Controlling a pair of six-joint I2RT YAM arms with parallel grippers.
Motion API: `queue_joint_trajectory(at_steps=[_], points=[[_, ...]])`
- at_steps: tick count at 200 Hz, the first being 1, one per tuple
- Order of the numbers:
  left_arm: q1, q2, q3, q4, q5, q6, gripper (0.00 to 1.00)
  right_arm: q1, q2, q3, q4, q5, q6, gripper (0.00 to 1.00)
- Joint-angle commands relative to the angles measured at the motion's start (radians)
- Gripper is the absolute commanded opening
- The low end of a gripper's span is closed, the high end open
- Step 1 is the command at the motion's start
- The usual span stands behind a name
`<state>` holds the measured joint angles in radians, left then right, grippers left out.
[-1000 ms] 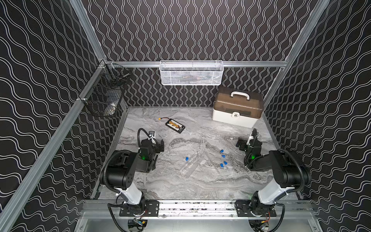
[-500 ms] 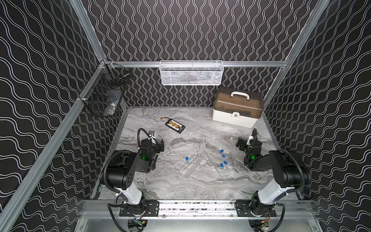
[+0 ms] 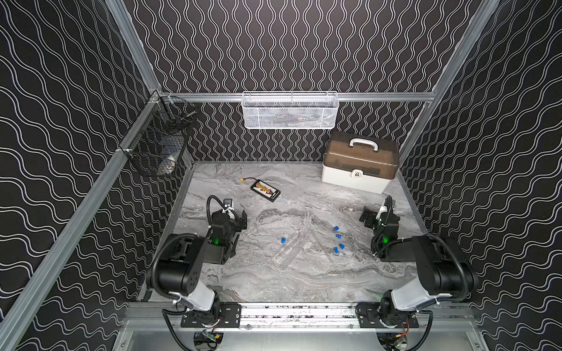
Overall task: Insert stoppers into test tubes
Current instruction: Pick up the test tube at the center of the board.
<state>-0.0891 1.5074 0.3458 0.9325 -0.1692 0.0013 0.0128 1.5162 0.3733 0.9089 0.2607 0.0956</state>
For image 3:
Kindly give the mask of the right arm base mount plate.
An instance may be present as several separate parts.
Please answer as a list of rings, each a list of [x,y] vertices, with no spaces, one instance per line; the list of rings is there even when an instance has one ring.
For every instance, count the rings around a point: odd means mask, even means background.
[[[418,328],[414,312],[397,310],[386,301],[380,303],[361,302],[355,307],[360,328]]]

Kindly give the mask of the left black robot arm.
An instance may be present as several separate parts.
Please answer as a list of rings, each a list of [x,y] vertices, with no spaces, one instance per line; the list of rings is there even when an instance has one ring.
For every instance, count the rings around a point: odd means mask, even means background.
[[[231,199],[215,195],[206,200],[206,219],[206,235],[169,235],[146,275],[148,288],[190,312],[215,311],[217,294],[200,281],[203,264],[224,265],[235,257],[239,237],[247,229],[247,214],[238,214]]]

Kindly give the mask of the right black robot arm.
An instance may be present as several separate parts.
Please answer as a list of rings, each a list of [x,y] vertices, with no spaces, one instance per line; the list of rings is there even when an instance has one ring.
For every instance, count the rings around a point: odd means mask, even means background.
[[[382,317],[405,314],[441,302],[462,302],[475,291],[479,279],[457,242],[424,234],[399,238],[400,217],[395,202],[386,197],[379,210],[363,208],[359,221],[373,231],[370,250],[387,263],[415,263],[417,276],[400,288],[383,294]]]

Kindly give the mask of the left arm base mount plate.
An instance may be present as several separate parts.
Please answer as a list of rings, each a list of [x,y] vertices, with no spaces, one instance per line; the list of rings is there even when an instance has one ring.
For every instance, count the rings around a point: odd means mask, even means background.
[[[187,312],[181,319],[182,328],[238,328],[240,326],[241,305],[220,302],[210,311]]]

